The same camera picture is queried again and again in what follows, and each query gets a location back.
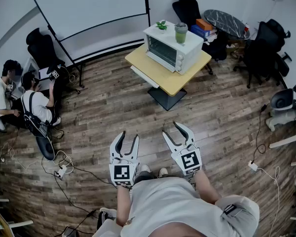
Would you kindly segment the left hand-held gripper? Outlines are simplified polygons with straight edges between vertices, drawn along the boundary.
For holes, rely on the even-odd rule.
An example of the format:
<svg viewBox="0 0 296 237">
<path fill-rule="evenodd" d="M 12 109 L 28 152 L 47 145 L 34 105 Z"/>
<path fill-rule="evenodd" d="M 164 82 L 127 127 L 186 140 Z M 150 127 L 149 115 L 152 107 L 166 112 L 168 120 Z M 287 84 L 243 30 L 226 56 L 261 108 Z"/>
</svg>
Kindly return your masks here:
<svg viewBox="0 0 296 237">
<path fill-rule="evenodd" d="M 110 145 L 110 175 L 111 181 L 116 187 L 132 187 L 138 172 L 139 162 L 137 160 L 139 148 L 139 136 L 134 137 L 131 150 L 124 157 L 120 150 L 126 131 L 118 134 Z"/>
</svg>

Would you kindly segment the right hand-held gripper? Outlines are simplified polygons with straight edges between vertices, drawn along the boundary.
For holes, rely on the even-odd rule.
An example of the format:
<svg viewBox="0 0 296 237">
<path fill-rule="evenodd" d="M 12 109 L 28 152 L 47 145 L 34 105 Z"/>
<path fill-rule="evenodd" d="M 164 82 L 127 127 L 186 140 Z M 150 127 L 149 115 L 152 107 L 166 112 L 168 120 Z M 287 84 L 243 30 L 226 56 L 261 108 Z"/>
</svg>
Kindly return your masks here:
<svg viewBox="0 0 296 237">
<path fill-rule="evenodd" d="M 175 121 L 173 124 L 185 138 L 185 144 L 175 143 L 172 137 L 164 130 L 162 131 L 162 136 L 172 152 L 172 159 L 179 166 L 183 175 L 187 176 L 199 171 L 202 168 L 200 149 L 194 143 L 195 135 L 191 129 Z"/>
</svg>

